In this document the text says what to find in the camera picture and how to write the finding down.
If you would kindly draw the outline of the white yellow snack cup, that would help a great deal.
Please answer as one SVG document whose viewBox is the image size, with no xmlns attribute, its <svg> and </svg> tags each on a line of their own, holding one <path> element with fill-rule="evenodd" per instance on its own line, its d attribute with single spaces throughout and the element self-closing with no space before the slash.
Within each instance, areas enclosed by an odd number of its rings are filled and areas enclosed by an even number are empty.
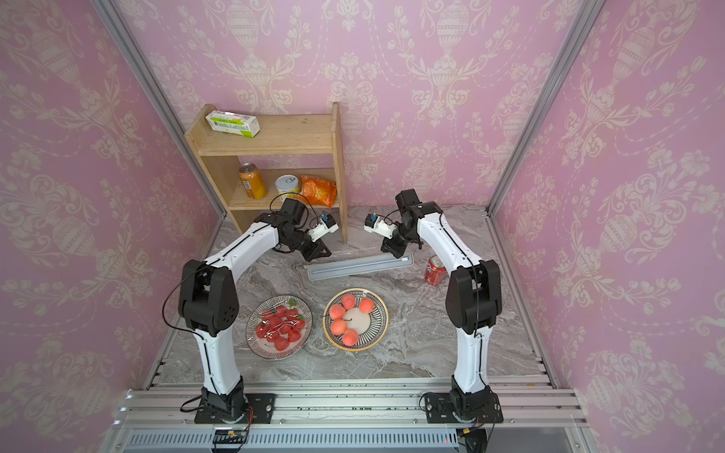
<svg viewBox="0 0 725 453">
<path fill-rule="evenodd" d="M 297 198 L 301 193 L 300 181 L 295 175 L 282 175 L 275 181 L 275 187 L 278 190 L 279 198 L 282 200 L 288 198 Z"/>
</svg>

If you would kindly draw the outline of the striped plate of peaches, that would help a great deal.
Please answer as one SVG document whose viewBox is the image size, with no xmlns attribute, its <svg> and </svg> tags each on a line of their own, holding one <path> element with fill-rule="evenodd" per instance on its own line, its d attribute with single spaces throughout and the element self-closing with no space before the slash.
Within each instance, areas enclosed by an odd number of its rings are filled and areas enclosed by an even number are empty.
<svg viewBox="0 0 725 453">
<path fill-rule="evenodd" d="M 385 336 L 390 314 L 384 301 L 363 288 L 336 294 L 322 316 L 323 331 L 337 348 L 348 352 L 375 347 Z"/>
</svg>

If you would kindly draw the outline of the left aluminium corner post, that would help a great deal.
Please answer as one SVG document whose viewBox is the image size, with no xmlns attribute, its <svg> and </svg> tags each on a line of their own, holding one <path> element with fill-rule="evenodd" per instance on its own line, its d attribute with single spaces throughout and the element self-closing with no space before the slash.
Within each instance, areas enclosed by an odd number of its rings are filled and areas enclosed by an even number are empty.
<svg viewBox="0 0 725 453">
<path fill-rule="evenodd" d="M 113 41 L 119 47 L 130 71 L 135 75 L 158 117 L 162 121 L 162 124 L 164 124 L 173 144 L 177 147 L 185 162 L 187 162 L 196 181 L 211 201 L 211 204 L 213 204 L 216 212 L 224 219 L 227 216 L 226 209 L 222 206 L 218 195 L 211 188 L 211 184 L 207 181 L 201 165 L 197 162 L 192 149 L 190 149 L 186 142 L 183 124 L 177 118 L 169 99 L 164 90 L 162 90 L 162 85 L 156 78 L 142 49 L 128 28 L 121 9 L 113 1 L 92 0 L 91 3 L 96 9 L 101 22 L 107 28 L 107 31 L 109 31 Z"/>
</svg>

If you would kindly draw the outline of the orange drink can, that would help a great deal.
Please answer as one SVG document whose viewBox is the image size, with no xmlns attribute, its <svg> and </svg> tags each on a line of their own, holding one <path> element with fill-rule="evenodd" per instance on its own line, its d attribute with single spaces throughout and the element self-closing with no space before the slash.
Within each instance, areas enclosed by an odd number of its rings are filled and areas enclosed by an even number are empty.
<svg viewBox="0 0 725 453">
<path fill-rule="evenodd" d="M 254 163 L 246 162 L 240 165 L 239 179 L 250 199 L 263 199 L 267 196 L 267 189 L 262 180 L 261 172 Z"/>
</svg>

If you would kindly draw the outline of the right aluminium corner post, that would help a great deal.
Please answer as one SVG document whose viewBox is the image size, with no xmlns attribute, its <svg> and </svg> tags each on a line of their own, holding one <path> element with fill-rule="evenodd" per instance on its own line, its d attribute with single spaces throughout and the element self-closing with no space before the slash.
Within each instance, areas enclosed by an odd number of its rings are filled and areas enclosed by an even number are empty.
<svg viewBox="0 0 725 453">
<path fill-rule="evenodd" d="M 490 217 L 494 217 L 501 209 L 504 198 L 523 164 L 527 150 L 534 142 L 604 4 L 604 0 L 586 0 L 581 4 L 560 52 L 551 66 L 551 71 L 534 102 L 532 112 L 515 144 L 511 157 L 501 173 L 500 180 L 487 206 Z"/>
</svg>

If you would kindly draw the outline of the wooden two-tier shelf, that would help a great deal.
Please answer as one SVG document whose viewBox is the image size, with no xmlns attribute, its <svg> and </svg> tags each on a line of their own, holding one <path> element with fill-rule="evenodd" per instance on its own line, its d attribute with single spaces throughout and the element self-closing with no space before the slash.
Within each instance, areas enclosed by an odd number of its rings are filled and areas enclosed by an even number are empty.
<svg viewBox="0 0 725 453">
<path fill-rule="evenodd" d="M 343 159 L 341 106 L 335 102 L 325 114 L 272 115 L 259 118 L 261 131 L 254 138 L 226 134 L 211 129 L 206 116 L 215 110 L 205 105 L 185 132 L 185 140 L 204 171 L 207 181 L 222 203 L 226 214 L 242 233 L 278 194 L 275 181 L 283 175 L 311 176 L 334 181 L 342 238 L 349 237 L 349 209 Z M 260 166 L 268 195 L 250 198 L 239 178 L 244 163 Z"/>
</svg>

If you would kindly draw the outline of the aluminium corner post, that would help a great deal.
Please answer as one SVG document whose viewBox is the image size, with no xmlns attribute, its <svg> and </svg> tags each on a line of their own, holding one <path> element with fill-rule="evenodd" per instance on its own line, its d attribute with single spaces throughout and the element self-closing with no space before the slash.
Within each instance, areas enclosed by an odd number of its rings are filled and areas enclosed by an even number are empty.
<svg viewBox="0 0 725 453">
<path fill-rule="evenodd" d="M 551 71 L 534 102 L 532 112 L 515 144 L 511 157 L 501 173 L 500 180 L 487 206 L 490 217 L 494 217 L 501 209 L 504 198 L 523 164 L 527 150 L 534 142 L 604 4 L 604 0 L 586 0 L 581 4 L 560 52 L 551 66 Z"/>
<path fill-rule="evenodd" d="M 197 162 L 192 149 L 190 149 L 186 142 L 183 124 L 177 118 L 169 99 L 164 90 L 162 90 L 162 85 L 156 78 L 142 49 L 128 28 L 121 9 L 113 1 L 92 0 L 91 3 L 96 9 L 101 22 L 107 28 L 107 31 L 109 31 L 113 41 L 119 47 L 130 71 L 135 75 L 158 117 L 162 121 L 162 124 L 164 124 L 173 144 L 177 147 L 185 162 L 187 162 L 196 181 L 211 201 L 211 204 L 213 204 L 216 212 L 224 219 L 227 216 L 226 209 L 222 206 L 218 195 L 211 188 L 211 184 L 207 181 L 201 165 Z"/>
</svg>

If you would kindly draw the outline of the red soda can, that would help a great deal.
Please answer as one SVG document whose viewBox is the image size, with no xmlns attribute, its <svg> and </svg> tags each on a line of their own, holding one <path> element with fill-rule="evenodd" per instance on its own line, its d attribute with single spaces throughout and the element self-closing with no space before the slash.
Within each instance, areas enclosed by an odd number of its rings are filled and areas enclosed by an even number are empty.
<svg viewBox="0 0 725 453">
<path fill-rule="evenodd" d="M 432 258 L 428 260 L 425 271 L 424 279 L 426 283 L 432 286 L 437 286 L 441 284 L 446 278 L 447 269 L 445 268 L 442 260 L 437 255 L 432 256 Z"/>
</svg>

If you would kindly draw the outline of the cream plastic wrap dispenser box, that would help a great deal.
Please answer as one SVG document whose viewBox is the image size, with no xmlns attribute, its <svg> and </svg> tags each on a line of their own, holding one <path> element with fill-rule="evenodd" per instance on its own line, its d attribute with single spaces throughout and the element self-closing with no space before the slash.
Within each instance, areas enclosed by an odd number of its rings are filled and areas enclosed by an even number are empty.
<svg viewBox="0 0 725 453">
<path fill-rule="evenodd" d="M 378 273 L 412 265 L 411 251 L 406 251 L 401 258 L 395 258 L 391 253 L 383 253 L 364 258 L 313 264 L 308 268 L 308 277 L 311 281 L 338 279 L 338 277 Z"/>
</svg>

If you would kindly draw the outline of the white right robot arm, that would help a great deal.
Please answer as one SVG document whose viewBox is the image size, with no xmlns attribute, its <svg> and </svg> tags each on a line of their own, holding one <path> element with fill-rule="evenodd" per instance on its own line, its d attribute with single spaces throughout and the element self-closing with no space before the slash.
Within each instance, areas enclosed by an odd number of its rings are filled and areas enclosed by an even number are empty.
<svg viewBox="0 0 725 453">
<path fill-rule="evenodd" d="M 415 190 L 396 196 L 400 220 L 389 225 L 366 219 L 366 229 L 383 237 L 381 251 L 401 258 L 410 243 L 427 243 L 449 274 L 445 307 L 457 333 L 457 362 L 449 397 L 462 420 L 500 424 L 503 414 L 487 373 L 490 337 L 502 312 L 501 271 L 484 260 L 453 230 L 443 210 L 422 202 Z"/>
</svg>

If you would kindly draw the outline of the orange chip bag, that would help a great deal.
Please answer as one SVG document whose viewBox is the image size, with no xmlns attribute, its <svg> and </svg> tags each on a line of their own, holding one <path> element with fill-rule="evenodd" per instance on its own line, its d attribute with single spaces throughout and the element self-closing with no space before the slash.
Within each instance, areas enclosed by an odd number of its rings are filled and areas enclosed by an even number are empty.
<svg viewBox="0 0 725 453">
<path fill-rule="evenodd" d="M 296 196 L 302 202 L 314 206 L 332 208 L 337 199 L 337 184 L 319 177 L 300 176 L 300 191 Z"/>
</svg>

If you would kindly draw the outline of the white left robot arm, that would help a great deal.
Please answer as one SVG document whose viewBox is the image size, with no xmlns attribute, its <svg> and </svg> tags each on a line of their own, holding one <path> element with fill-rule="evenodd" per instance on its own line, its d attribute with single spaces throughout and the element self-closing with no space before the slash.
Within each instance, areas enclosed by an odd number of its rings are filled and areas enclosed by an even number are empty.
<svg viewBox="0 0 725 453">
<path fill-rule="evenodd" d="M 321 214 L 317 224 L 303 228 L 307 206 L 297 199 L 286 199 L 277 211 L 255 218 L 250 227 L 220 252 L 205 260 L 189 260 L 175 291 L 177 311 L 194 335 L 203 366 L 200 413 L 217 420 L 250 422 L 253 409 L 245 395 L 244 380 L 234 358 L 232 326 L 240 304 L 236 279 L 266 252 L 282 245 L 298 251 L 311 262 L 332 253 L 323 237 L 339 230 L 334 217 Z"/>
</svg>

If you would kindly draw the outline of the white green carton box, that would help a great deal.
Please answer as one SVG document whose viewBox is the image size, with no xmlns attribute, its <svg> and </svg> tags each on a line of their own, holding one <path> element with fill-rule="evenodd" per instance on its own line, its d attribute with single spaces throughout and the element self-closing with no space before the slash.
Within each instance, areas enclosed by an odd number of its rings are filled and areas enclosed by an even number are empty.
<svg viewBox="0 0 725 453">
<path fill-rule="evenodd" d="M 233 135 L 254 138 L 261 130 L 256 116 L 228 111 L 211 111 L 206 115 L 211 129 Z"/>
</svg>

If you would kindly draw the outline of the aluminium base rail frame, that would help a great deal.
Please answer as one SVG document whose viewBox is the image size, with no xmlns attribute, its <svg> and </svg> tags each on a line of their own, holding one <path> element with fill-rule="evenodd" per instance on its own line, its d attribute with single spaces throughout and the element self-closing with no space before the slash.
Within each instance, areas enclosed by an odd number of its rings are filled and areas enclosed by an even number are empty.
<svg viewBox="0 0 725 453">
<path fill-rule="evenodd" d="M 593 452 L 585 412 L 544 374 L 493 377 L 502 421 L 460 422 L 450 381 L 358 379 L 247 385 L 254 421 L 204 418 L 196 386 L 131 391 L 106 452 Z"/>
</svg>

